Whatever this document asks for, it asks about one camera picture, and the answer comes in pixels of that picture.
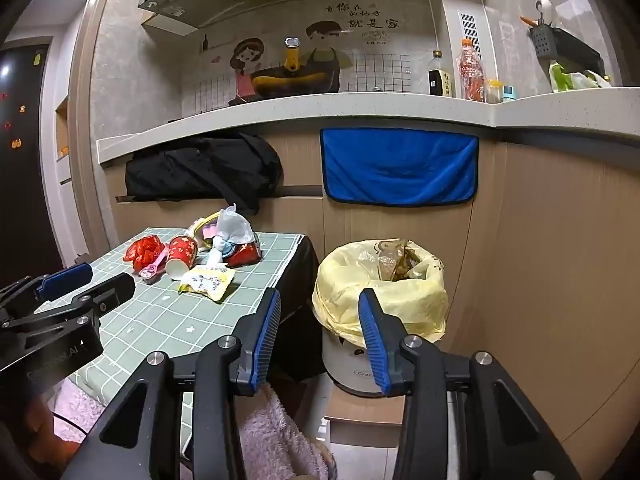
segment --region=door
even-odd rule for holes
[[[0,288],[63,268],[40,168],[40,90],[47,49],[0,50]]]

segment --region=paper cup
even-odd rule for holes
[[[169,242],[164,272],[172,279],[180,281],[187,270],[193,267],[198,253],[196,240],[190,236],[177,236]]]

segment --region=tile floor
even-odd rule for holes
[[[397,447],[347,446],[330,442],[330,425],[323,417],[333,383],[327,374],[308,382],[296,424],[311,440],[324,443],[334,455],[337,480],[391,480],[396,465]],[[449,397],[449,427],[455,424],[452,400]],[[447,480],[458,480],[458,444],[455,432],[449,433],[449,467]]]

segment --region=blue gripper pad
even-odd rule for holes
[[[91,282],[93,276],[91,265],[78,264],[44,278],[36,293],[41,301],[53,301]]]
[[[406,336],[402,321],[385,314],[376,293],[365,288],[358,298],[358,318],[376,384],[387,397],[405,395],[408,379],[404,377],[400,342]]]
[[[267,288],[257,310],[242,316],[233,331],[241,343],[240,357],[229,367],[236,395],[252,396],[266,380],[279,324],[280,293]]]

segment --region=yellow snack wrapper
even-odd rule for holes
[[[195,292],[210,300],[220,301],[236,273],[224,264],[193,267],[184,273],[178,292]]]

